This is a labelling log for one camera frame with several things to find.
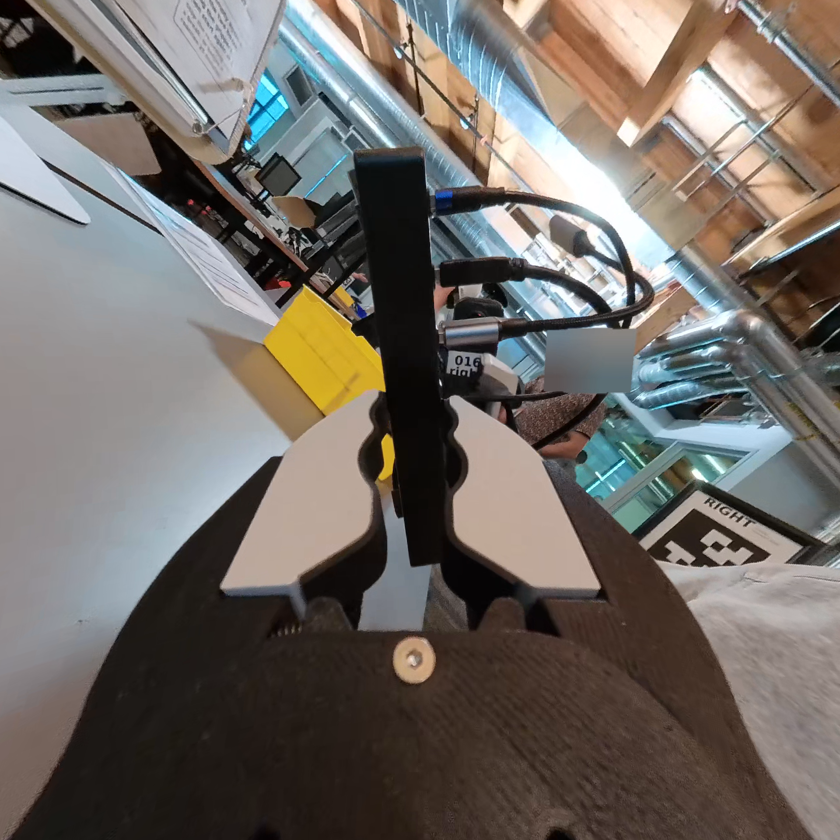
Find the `yellow plastic bin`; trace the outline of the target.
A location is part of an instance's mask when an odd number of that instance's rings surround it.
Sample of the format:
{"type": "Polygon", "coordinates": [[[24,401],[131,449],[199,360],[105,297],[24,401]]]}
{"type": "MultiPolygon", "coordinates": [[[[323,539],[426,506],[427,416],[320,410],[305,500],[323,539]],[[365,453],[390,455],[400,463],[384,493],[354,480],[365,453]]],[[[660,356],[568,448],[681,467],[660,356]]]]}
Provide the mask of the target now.
{"type": "Polygon", "coordinates": [[[380,355],[308,288],[300,289],[263,344],[324,416],[365,392],[385,391],[380,355]]]}

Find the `white paper sheet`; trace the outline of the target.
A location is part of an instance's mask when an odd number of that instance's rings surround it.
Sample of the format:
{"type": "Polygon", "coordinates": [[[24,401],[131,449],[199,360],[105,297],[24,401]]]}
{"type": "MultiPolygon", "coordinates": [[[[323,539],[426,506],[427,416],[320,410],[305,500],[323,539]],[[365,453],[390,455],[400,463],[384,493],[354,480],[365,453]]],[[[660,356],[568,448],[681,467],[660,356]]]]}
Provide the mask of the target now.
{"type": "Polygon", "coordinates": [[[277,306],[245,273],[225,247],[200,227],[164,204],[119,168],[107,165],[113,179],[139,205],[150,224],[170,243],[204,285],[226,307],[273,328],[277,306]]]}

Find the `grey desk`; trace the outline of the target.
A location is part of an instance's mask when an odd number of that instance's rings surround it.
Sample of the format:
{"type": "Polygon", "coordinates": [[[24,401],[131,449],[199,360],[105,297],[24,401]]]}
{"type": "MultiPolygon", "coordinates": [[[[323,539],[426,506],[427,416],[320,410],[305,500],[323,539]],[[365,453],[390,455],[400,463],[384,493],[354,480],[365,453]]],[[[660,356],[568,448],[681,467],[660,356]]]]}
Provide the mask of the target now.
{"type": "Polygon", "coordinates": [[[224,598],[267,487],[264,463],[314,410],[79,143],[6,120],[91,217],[2,191],[2,838],[38,801],[106,676],[107,709],[173,711],[291,609],[224,598]]]}

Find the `white tablet stand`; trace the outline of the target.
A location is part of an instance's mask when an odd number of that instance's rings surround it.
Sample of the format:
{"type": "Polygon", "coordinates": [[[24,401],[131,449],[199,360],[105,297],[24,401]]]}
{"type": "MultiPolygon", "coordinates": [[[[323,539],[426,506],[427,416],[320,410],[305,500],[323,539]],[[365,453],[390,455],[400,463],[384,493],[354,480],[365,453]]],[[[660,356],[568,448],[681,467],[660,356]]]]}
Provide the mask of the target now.
{"type": "Polygon", "coordinates": [[[87,247],[162,237],[200,227],[24,104],[21,85],[63,92],[58,77],[2,79],[2,253],[53,250],[71,239],[87,247]]]}

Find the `black braided cable blue plugs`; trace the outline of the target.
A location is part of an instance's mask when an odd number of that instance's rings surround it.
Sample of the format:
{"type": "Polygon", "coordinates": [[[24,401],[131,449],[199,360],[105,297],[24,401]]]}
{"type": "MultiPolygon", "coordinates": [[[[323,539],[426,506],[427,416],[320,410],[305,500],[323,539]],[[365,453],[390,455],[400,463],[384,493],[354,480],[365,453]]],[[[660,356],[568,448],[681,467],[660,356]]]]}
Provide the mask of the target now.
{"type": "Polygon", "coordinates": [[[584,220],[596,226],[610,241],[616,259],[632,264],[627,248],[620,235],[602,216],[592,210],[562,199],[549,196],[510,191],[501,187],[461,186],[439,190],[430,200],[430,214],[434,217],[454,216],[477,212],[490,207],[497,207],[507,203],[533,206],[541,209],[557,211],[571,211],[573,217],[584,220]]]}

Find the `silver metal pipes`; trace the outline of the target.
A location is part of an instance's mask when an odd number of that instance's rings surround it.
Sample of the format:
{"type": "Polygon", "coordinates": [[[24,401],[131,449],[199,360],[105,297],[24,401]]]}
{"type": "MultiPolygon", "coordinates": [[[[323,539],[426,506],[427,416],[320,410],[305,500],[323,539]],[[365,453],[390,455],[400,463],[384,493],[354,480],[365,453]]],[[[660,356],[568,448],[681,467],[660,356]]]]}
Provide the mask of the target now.
{"type": "Polygon", "coordinates": [[[677,384],[684,402],[738,386],[757,399],[838,482],[838,396],[748,293],[695,245],[668,261],[675,278],[708,317],[658,337],[638,355],[639,385],[677,384]]]}

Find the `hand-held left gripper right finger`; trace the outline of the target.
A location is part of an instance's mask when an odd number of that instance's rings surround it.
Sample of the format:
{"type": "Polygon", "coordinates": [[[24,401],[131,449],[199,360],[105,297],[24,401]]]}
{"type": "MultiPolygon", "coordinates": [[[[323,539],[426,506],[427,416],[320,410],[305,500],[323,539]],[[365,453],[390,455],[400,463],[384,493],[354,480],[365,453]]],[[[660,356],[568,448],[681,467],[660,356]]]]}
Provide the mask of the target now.
{"type": "Polygon", "coordinates": [[[601,583],[542,457],[463,397],[446,407],[458,464],[446,528],[456,549],[536,597],[596,597],[601,583]]]}

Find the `brown cardboard piece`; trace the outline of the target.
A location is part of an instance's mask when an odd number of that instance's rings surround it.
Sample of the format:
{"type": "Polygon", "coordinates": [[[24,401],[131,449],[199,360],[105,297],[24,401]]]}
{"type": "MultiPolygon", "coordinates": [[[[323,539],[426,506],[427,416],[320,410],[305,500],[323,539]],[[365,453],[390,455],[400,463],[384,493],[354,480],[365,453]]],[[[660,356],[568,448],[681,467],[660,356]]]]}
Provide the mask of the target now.
{"type": "Polygon", "coordinates": [[[306,199],[298,196],[273,196],[270,201],[290,227],[304,229],[316,224],[317,211],[306,199]]]}

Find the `metal air duct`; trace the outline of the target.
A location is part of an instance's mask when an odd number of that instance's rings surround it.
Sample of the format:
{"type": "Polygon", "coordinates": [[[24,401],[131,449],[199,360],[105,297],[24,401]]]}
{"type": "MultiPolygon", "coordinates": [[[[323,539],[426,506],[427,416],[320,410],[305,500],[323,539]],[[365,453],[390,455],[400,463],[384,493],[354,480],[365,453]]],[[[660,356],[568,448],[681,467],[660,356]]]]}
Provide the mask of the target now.
{"type": "Polygon", "coordinates": [[[280,41],[366,148],[419,146],[435,187],[562,182],[399,2],[288,2],[280,41]]]}

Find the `black USB hub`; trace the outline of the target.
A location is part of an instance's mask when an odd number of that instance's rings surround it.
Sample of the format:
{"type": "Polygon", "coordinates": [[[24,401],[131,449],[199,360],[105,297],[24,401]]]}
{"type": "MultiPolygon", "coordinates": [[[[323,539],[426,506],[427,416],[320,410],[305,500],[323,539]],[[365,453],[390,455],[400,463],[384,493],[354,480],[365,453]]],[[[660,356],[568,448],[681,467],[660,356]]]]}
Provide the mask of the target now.
{"type": "Polygon", "coordinates": [[[363,150],[353,159],[408,557],[439,564],[445,444],[424,152],[363,150]]]}

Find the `black monitor rack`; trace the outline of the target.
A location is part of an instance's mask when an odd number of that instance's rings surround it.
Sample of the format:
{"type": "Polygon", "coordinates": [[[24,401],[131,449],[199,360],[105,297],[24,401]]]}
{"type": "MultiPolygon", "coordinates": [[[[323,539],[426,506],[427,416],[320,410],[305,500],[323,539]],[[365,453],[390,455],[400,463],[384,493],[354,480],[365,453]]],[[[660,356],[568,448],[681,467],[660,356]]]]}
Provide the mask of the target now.
{"type": "Polygon", "coordinates": [[[286,196],[301,181],[301,175],[283,155],[273,153],[261,166],[255,179],[261,189],[271,196],[286,196]]]}

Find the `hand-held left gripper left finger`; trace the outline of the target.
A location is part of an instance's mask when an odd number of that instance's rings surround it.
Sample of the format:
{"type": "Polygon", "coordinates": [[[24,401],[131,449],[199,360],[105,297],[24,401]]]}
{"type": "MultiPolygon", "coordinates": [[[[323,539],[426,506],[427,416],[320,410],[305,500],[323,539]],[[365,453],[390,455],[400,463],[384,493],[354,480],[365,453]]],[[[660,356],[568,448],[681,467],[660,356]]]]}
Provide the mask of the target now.
{"type": "Polygon", "coordinates": [[[364,392],[282,456],[220,589],[230,596],[362,597],[386,564],[376,481],[386,400],[364,392]]]}

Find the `instruction sheet on white stand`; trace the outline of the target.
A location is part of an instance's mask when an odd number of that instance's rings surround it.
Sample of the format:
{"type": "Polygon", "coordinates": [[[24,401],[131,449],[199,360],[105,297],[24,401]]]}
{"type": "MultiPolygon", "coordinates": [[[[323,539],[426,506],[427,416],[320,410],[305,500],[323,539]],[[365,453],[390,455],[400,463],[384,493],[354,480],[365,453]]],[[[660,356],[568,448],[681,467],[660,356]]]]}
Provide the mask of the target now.
{"type": "Polygon", "coordinates": [[[158,128],[198,161],[217,164],[242,133],[245,84],[213,36],[210,3],[34,1],[29,5],[158,128]]]}

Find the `wooden table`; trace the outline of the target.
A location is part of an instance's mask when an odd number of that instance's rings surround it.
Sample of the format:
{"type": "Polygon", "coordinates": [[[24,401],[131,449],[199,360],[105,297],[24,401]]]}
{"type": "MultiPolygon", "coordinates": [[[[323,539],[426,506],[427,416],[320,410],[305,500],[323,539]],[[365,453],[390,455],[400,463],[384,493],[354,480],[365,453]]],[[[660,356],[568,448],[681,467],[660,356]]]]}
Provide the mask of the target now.
{"type": "Polygon", "coordinates": [[[288,275],[290,286],[281,292],[280,297],[276,301],[276,306],[279,310],[287,307],[304,287],[309,288],[327,303],[338,306],[339,303],[333,301],[332,298],[337,294],[339,289],[344,288],[346,282],[350,281],[350,276],[347,276],[346,279],[333,282],[325,290],[317,288],[312,282],[312,278],[316,274],[315,266],[308,266],[290,246],[281,241],[277,232],[267,224],[267,220],[261,215],[251,200],[236,190],[235,186],[217,168],[195,159],[191,159],[191,162],[213,186],[213,189],[261,234],[260,247],[271,258],[280,258],[280,261],[286,261],[290,272],[288,275]]]}

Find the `framed black white tag sign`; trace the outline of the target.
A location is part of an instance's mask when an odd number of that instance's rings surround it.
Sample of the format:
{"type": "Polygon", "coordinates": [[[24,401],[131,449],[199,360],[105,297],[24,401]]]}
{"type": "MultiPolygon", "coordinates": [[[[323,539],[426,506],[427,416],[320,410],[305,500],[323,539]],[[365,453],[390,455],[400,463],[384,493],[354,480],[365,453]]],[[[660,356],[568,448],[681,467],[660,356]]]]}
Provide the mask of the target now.
{"type": "Polygon", "coordinates": [[[706,482],[692,482],[634,532],[657,561],[686,567],[809,564],[826,544],[706,482]]]}

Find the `person's grey hoodie torso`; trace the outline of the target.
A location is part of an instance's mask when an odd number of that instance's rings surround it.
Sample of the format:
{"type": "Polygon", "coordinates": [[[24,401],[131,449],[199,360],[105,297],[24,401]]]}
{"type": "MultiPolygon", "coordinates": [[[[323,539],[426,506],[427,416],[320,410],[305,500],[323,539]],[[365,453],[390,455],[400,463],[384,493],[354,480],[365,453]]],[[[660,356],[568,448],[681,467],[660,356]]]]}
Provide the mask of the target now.
{"type": "Polygon", "coordinates": [[[659,565],[709,639],[780,790],[814,838],[839,838],[839,571],[659,565]]]}

